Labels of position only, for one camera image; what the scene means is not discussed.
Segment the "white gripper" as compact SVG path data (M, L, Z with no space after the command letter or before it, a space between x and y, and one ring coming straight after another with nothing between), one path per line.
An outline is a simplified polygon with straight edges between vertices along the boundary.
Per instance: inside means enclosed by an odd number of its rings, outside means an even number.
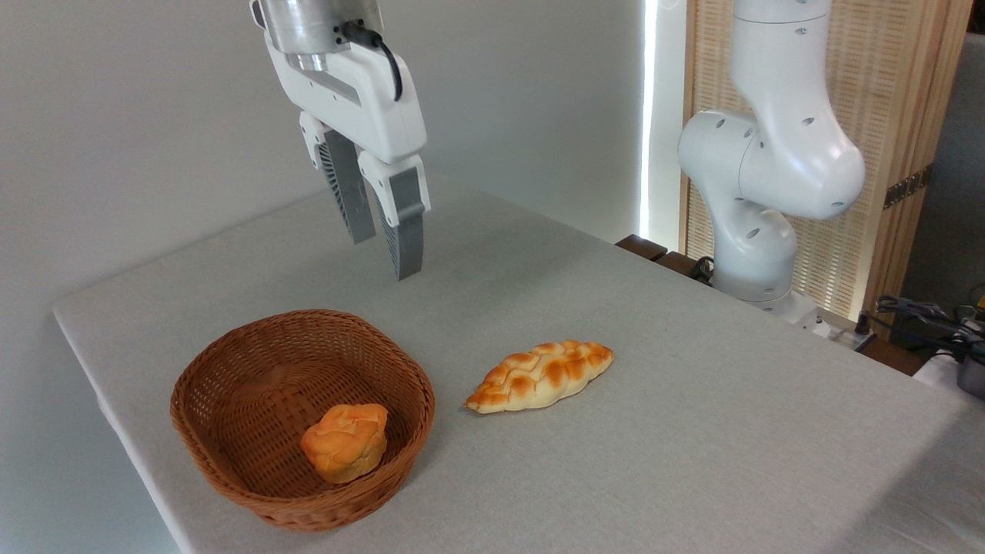
M327 54L322 70L305 71L291 66L268 34L264 41L286 97L305 110L299 125L311 165L326 179L352 241L376 235L363 175L396 278L415 275L423 263L423 214L432 203L416 155L428 134L407 64L397 61L403 92L396 99L389 61L377 50L353 45ZM358 157L356 146L368 152Z

